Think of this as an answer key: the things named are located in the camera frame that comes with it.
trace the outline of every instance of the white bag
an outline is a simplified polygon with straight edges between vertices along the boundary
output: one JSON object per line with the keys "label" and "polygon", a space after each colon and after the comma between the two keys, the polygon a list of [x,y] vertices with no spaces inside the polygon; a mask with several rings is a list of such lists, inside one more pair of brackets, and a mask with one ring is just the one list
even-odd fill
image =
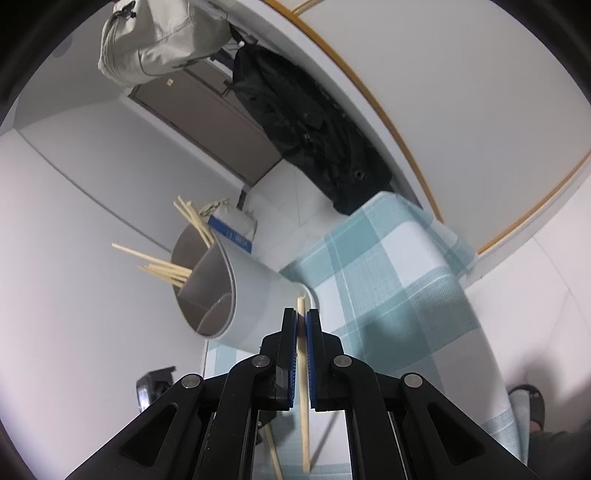
{"label": "white bag", "polygon": [[228,22],[189,0],[121,0],[103,27],[99,70],[132,87],[209,57],[229,40]]}

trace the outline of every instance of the white panel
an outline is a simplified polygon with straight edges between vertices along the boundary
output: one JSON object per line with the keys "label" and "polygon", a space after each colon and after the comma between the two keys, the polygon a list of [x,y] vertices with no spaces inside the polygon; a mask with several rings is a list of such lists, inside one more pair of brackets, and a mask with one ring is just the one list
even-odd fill
{"label": "white panel", "polygon": [[111,242],[165,253],[15,131],[0,138],[0,210],[0,417],[34,475],[61,480],[138,414],[136,380],[202,372],[205,345]]}
{"label": "white panel", "polygon": [[118,100],[72,109],[21,130],[45,158],[167,248],[186,221],[177,195],[201,206],[240,189]]}
{"label": "white panel", "polygon": [[301,18],[398,128],[445,223],[481,247],[591,146],[591,107],[554,56],[488,0],[325,0]]}

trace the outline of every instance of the checkered tablecloth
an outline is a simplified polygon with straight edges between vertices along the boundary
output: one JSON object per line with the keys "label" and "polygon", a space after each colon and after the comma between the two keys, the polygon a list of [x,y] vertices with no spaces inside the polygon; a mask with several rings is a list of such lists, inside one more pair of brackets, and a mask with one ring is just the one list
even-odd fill
{"label": "checkered tablecloth", "polygon": [[[509,397],[457,280],[475,258],[431,215],[380,193],[281,273],[312,290],[323,330],[341,338],[345,353],[383,374],[420,373],[520,458]],[[225,373],[250,355],[211,342],[205,375]],[[299,408],[278,413],[271,426],[286,479],[351,477],[342,412],[310,413],[309,475],[301,468]],[[253,478],[275,478],[264,444]]]}

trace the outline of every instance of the door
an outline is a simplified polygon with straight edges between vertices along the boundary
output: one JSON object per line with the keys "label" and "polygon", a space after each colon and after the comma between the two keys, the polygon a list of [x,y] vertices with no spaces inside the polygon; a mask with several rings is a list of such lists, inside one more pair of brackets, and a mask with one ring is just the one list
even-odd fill
{"label": "door", "polygon": [[224,72],[200,61],[136,87],[130,97],[252,186],[281,155],[229,84]]}

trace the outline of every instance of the metal rivet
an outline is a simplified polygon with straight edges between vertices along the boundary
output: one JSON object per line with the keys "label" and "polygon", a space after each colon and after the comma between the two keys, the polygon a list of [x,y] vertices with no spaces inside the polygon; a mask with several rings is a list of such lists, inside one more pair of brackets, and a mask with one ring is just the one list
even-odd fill
{"label": "metal rivet", "polygon": [[181,380],[181,384],[185,388],[195,388],[197,385],[201,383],[201,377],[196,374],[188,374],[183,377]]}
{"label": "metal rivet", "polygon": [[252,359],[252,364],[255,367],[266,367],[269,363],[271,363],[271,360],[266,355],[257,355]]}
{"label": "metal rivet", "polygon": [[350,364],[353,363],[351,358],[346,355],[337,355],[333,362],[337,367],[348,367]]}
{"label": "metal rivet", "polygon": [[408,374],[406,377],[404,377],[404,383],[406,383],[411,388],[418,388],[423,384],[423,379],[417,374]]}

